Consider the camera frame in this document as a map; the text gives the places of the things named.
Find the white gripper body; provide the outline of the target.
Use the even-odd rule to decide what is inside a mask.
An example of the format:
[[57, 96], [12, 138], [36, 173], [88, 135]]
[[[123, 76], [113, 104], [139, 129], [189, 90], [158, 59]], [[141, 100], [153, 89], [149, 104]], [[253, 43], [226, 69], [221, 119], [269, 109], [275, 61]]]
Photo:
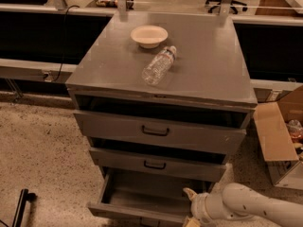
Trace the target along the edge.
[[216, 227], [213, 219], [206, 211], [207, 197], [207, 194], [197, 194], [191, 200], [191, 214], [199, 221], [202, 227]]

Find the yellow-tipped gripper finger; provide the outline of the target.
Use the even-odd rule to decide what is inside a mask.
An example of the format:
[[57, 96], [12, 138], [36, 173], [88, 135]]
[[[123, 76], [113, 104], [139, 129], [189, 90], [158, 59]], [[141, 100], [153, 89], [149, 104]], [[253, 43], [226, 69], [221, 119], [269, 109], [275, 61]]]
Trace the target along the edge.
[[186, 217], [182, 227], [201, 227], [200, 221], [194, 217]]
[[187, 197], [190, 201], [193, 201], [197, 196], [197, 193], [191, 188], [185, 187], [183, 191], [187, 194]]

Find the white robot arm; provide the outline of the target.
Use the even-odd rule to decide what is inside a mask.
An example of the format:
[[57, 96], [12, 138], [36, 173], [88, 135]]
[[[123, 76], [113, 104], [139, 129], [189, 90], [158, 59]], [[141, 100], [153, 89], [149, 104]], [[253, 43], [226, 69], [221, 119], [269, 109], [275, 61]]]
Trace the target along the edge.
[[303, 205], [269, 198], [240, 184], [229, 183], [219, 193], [196, 193], [185, 187], [191, 202], [191, 219], [201, 226], [211, 226], [217, 219], [228, 221], [265, 218], [280, 227], [303, 227]]

